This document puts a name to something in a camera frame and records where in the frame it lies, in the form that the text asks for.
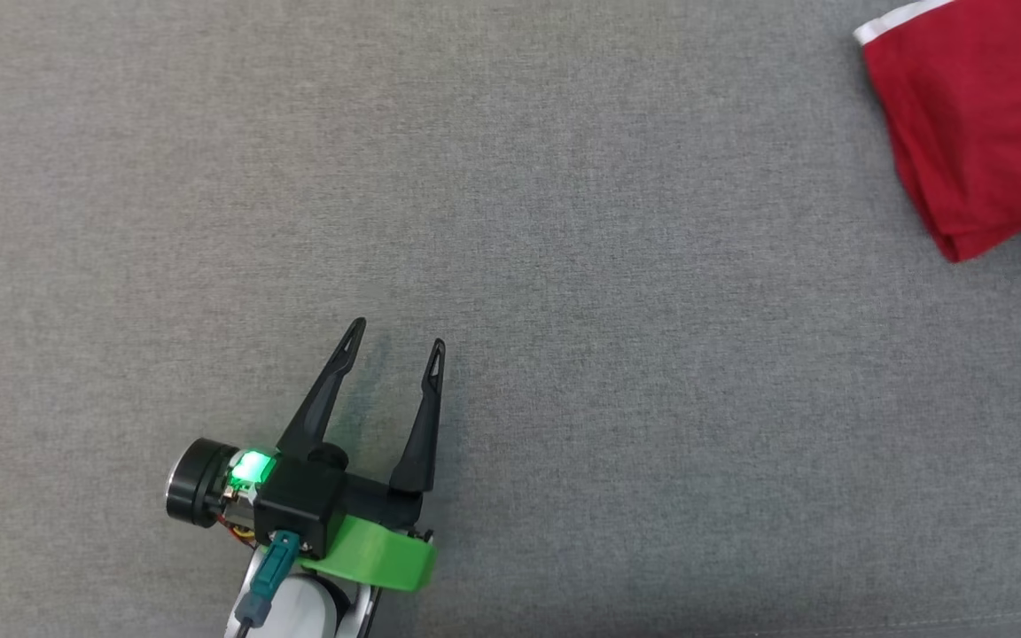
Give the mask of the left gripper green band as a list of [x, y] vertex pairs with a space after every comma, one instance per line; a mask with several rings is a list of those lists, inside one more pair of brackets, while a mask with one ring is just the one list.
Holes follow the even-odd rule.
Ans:
[[195, 440], [171, 469], [167, 514], [203, 528], [224, 526], [258, 557], [268, 554], [277, 533], [294, 534], [295, 563], [323, 576], [396, 591], [428, 584], [437, 550], [415, 529], [423, 505], [417, 494], [431, 492], [436, 480], [445, 342], [437, 338], [431, 347], [420, 407], [389, 487], [349, 475], [336, 462], [308, 461], [325, 445], [364, 328], [363, 316], [349, 324], [281, 433], [281, 455]]

